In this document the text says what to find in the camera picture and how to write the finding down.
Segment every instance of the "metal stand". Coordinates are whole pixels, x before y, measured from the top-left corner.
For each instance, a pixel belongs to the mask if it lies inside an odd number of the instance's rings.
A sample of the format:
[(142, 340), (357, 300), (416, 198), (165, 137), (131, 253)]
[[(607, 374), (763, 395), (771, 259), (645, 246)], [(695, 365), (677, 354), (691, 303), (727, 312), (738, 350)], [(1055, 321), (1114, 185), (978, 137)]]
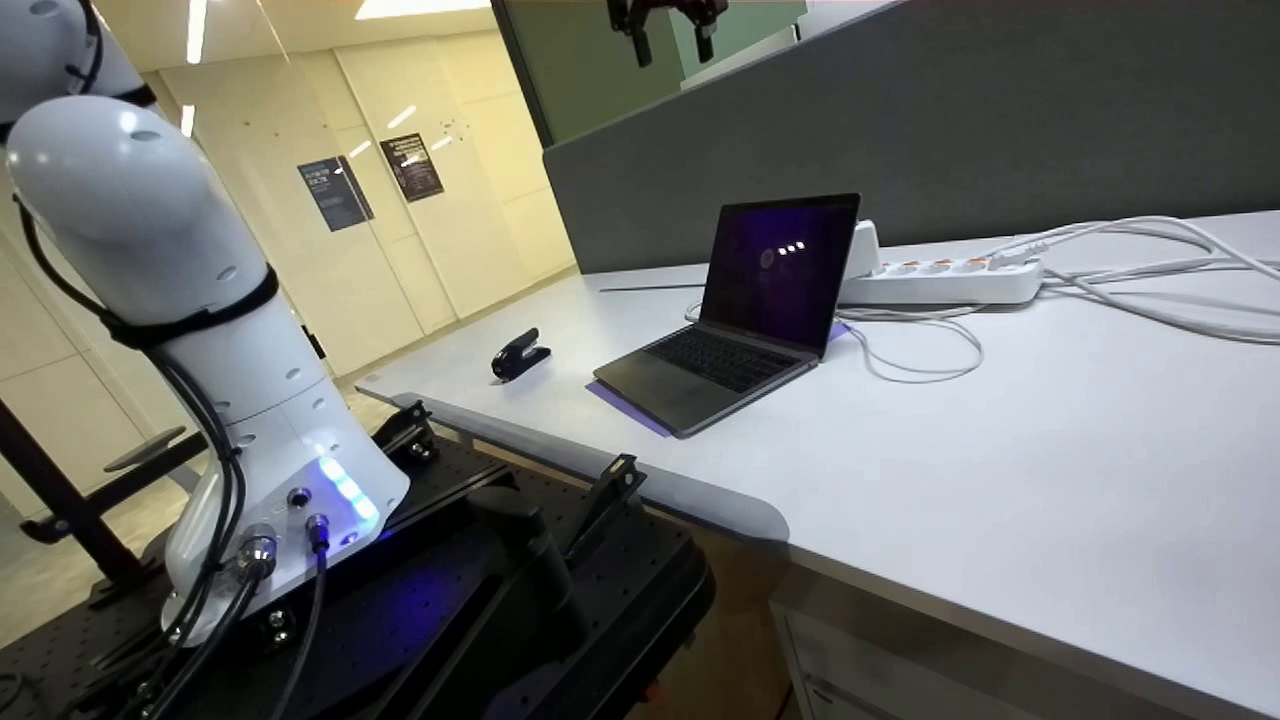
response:
[(24, 475), (28, 487), (50, 512), (46, 519), (24, 519), (21, 528), (34, 545), (61, 545), (64, 535), (72, 535), (93, 558), (93, 563), (102, 574), (102, 582), (93, 586), (89, 593), (93, 609), (118, 602), (122, 593), (150, 582), (161, 567), (157, 561), (131, 558), (118, 545), (118, 535), (102, 523), (102, 512), (112, 512), (131, 494), (157, 486), (161, 475), (169, 475), (170, 469), (181, 469), (201, 453), (202, 453), (202, 435), (169, 434), (165, 442), (131, 453), (129, 464), (112, 464), (112, 469), (129, 469), (122, 475), (79, 496), (79, 487), (50, 464), (50, 456), (34, 443), (34, 435), (6, 414), (6, 406), (0, 406), (0, 456), (6, 456), (17, 475)]

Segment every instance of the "white wall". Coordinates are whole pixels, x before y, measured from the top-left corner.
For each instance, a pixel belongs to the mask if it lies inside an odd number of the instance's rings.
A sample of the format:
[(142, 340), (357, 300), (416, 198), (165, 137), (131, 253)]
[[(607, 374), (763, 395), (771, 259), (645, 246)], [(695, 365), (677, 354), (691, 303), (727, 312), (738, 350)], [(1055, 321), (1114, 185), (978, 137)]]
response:
[[(540, 139), (495, 31), (170, 68), (150, 83), (170, 105), (196, 105), (196, 144), (336, 377), (570, 270)], [(435, 151), (443, 198), (402, 206), (374, 149), (402, 132), (452, 137)], [(370, 224), (322, 229), (295, 173), (321, 157), (353, 157)], [(188, 420), (137, 354), (116, 350), (41, 280), (17, 214), (0, 217), (0, 241), (0, 402), (79, 487), (94, 487), (112, 456)], [(21, 512), (41, 512), (6, 464), (0, 494)]]

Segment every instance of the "framed poster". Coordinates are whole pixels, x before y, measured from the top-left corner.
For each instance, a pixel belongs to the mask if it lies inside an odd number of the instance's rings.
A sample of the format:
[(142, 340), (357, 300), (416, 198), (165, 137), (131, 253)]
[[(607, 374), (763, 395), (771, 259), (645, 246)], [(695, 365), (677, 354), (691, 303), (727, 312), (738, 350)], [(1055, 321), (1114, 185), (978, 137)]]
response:
[(438, 173), (435, 173), (432, 151), (420, 132), (384, 139), (384, 157), (393, 164), (393, 176), (398, 185), (402, 206), (416, 206), (416, 200), (443, 191)]
[(295, 169), (329, 224), (329, 234), (370, 222), (359, 182), (345, 157), (322, 157)]

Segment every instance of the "laptop screen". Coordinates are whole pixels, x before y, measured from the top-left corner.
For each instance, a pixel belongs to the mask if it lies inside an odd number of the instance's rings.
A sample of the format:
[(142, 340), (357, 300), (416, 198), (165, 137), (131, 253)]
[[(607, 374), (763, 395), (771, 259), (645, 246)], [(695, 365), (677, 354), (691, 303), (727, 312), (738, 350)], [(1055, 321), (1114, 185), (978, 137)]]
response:
[(722, 206), (699, 321), (823, 357), (855, 198)]

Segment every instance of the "black cable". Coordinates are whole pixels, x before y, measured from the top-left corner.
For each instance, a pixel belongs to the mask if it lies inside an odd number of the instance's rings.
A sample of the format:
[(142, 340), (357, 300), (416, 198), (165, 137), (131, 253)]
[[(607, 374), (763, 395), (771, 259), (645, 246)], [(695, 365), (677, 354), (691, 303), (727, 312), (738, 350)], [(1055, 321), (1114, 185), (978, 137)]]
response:
[[(202, 602), (209, 602), (209, 588), (213, 588), (213, 577), (219, 574), (219, 561), (232, 545), (232, 533), (239, 523), (239, 512), (242, 512), (242, 472), (239, 472), (239, 459), (234, 459), (234, 450), (224, 434), (224, 425), (214, 420), (202, 387), (169, 357), (169, 354), (148, 354), (148, 360), (157, 365), (157, 374), (176, 387), (176, 395), (190, 409), (196, 425), (202, 427), (219, 469), (224, 469), (224, 494), (219, 494), (219, 512), (214, 512), (214, 523), (213, 523), (213, 541), (209, 541), (209, 554), (202, 554), (202, 563), (188, 588), (188, 602), (181, 603), (181, 611), (170, 616), (170, 626), (165, 628), (165, 635), (170, 641), (170, 649), (165, 651), (165, 662), (157, 662), (150, 676), (148, 676), (148, 689), (161, 689), (165, 686), (165, 696), (170, 689), (169, 667), (185, 656), (185, 644), (202, 611)], [(142, 710), (148, 692), (137, 692), (129, 700), (129, 710), (118, 718), (137, 718)]]
[(157, 696), (157, 704), (148, 710), (148, 720), (165, 720), (170, 712), (170, 704), (188, 692), (188, 686), (201, 676), (201, 667), (213, 662), (213, 651), (224, 644), (224, 635), (232, 633), (232, 626), (239, 626), (250, 593), (258, 588), (258, 582), (247, 582), (234, 588), (228, 611), (214, 619), (213, 635), (202, 641), (202, 649), (165, 686), (165, 692)]
[(783, 700), (776, 704), (771, 720), (783, 720), (788, 710), (792, 710), (792, 700), (794, 700), (794, 686), (788, 686), (788, 692), (783, 692)]
[(148, 360), (157, 365), (157, 374), (176, 387), (176, 395), (190, 409), (196, 425), (202, 427), (219, 469), (224, 469), (224, 494), (219, 494), (219, 512), (214, 512), (214, 523), (213, 523), (213, 541), (209, 541), (209, 554), (202, 554), (202, 563), (201, 563), (201, 577), (185, 602), (185, 609), (176, 611), (170, 628), (181, 633), (181, 641), (188, 641), (190, 633), (190, 616), (201, 616), (201, 603), (202, 603), (202, 593), (213, 586), (213, 577), (219, 574), (219, 561), (232, 545), (232, 533), (239, 523), (239, 512), (242, 512), (242, 472), (239, 472), (239, 459), (234, 459), (234, 450), (228, 443), (202, 387), (165, 354), (148, 354)]
[(316, 563), (316, 577), (311, 577), (311, 616), (306, 616), (305, 641), (298, 641), (298, 649), (295, 649), (293, 674), (286, 674), (286, 681), (283, 681), (283, 689), (279, 689), (279, 700), (274, 700), (274, 710), (270, 710), (270, 720), (283, 720), (283, 712), (286, 712), (286, 704), (293, 704), (293, 692), (295, 692), (295, 686), (298, 686), (298, 676), (305, 676), (305, 667), (306, 667), (311, 644), (316, 644), (316, 635), (321, 635), (322, 567), (329, 567), (329, 561), (322, 561), (322, 554), (329, 554), (329, 528), (316, 528), (316, 523), (306, 519), (306, 535), (311, 535), (311, 563)]
[(0, 696), (0, 712), (6, 712), (32, 689), (32, 681), (21, 674), (0, 674), (0, 686), (10, 686), (6, 696)]
[(43, 257), (32, 209), (28, 209), (21, 198), (10, 198), (10, 206), (17, 206), (21, 222), (24, 222), (24, 237), (28, 237), (28, 247), (32, 247), (32, 259), (41, 265), (41, 272), (43, 272), (72, 303), (79, 303), (79, 307), (89, 307), (94, 321), (102, 321), (108, 307), (100, 307), (93, 295), (82, 295), (75, 285), (68, 285), (68, 280), (50, 270), (50, 259)]
[(79, 75), (79, 96), (89, 96), (94, 75), (102, 72), (108, 35), (102, 35), (102, 26), (93, 13), (93, 0), (79, 0), (79, 13), (82, 13), (82, 31), (93, 35), (93, 61), (89, 61), (89, 72)]

